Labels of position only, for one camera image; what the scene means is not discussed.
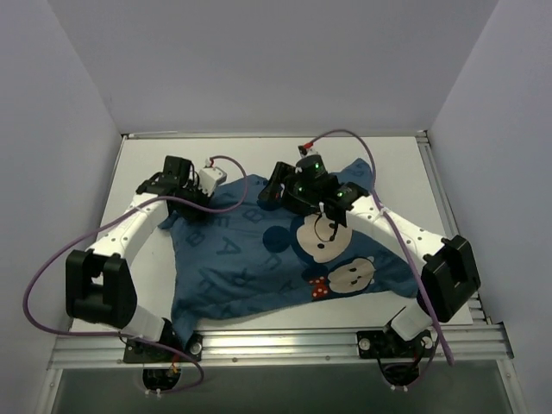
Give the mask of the blue cartoon pillowcase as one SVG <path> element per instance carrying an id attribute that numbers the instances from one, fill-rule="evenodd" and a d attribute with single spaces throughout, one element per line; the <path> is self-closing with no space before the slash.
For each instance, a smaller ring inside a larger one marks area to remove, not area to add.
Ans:
<path id="1" fill-rule="evenodd" d="M 190 223 L 173 212 L 160 225 L 172 238 L 171 319 L 182 342 L 201 319 L 376 292 L 417 295 L 411 269 L 392 251 L 317 213 L 298 216 L 261 202 L 266 184 L 251 174 L 222 185 L 210 203 L 215 215 Z"/>

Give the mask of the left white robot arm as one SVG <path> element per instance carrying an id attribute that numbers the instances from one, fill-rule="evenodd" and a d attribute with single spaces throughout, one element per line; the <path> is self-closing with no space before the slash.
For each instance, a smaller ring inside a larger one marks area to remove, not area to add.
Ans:
<path id="1" fill-rule="evenodd" d="M 86 250 L 66 258 L 69 317 L 143 338 L 143 352 L 165 361 L 178 346 L 170 321 L 138 304 L 130 266 L 154 230 L 173 212 L 189 221 L 206 217 L 215 189 L 227 174 L 213 161 L 195 170 L 190 160 L 167 156 L 163 168 L 136 189 L 125 218 Z"/>

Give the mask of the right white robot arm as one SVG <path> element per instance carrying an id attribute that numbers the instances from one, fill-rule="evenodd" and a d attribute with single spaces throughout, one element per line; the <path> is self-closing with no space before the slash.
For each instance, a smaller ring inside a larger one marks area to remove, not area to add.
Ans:
<path id="1" fill-rule="evenodd" d="M 259 199 L 292 213 L 320 213 L 338 226 L 369 236 L 402 257 L 418 285 L 417 301 L 389 322 L 383 337 L 386 351 L 405 354 L 428 327 L 438 329 L 479 290 L 479 271 L 471 244 L 431 233 L 384 207 L 374 191 L 342 183 L 327 172 L 319 155 L 291 166 L 279 162 Z"/>

